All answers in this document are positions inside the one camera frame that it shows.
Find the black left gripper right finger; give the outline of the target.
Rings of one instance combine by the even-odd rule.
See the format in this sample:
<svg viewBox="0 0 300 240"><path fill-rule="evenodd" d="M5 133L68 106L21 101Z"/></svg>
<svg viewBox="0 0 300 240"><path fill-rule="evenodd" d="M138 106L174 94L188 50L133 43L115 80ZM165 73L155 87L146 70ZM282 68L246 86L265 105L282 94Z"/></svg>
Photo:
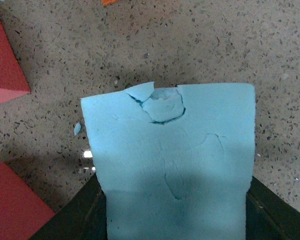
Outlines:
<svg viewBox="0 0 300 240"><path fill-rule="evenodd" d="M255 177L246 194L247 240L300 240L300 212Z"/></svg>

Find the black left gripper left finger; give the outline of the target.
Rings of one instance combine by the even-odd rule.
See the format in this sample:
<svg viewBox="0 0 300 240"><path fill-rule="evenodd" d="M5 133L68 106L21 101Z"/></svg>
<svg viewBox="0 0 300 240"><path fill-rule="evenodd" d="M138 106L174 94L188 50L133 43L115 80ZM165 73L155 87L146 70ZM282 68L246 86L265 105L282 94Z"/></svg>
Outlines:
<svg viewBox="0 0 300 240"><path fill-rule="evenodd" d="M32 240L106 240L106 197L94 174Z"/></svg>

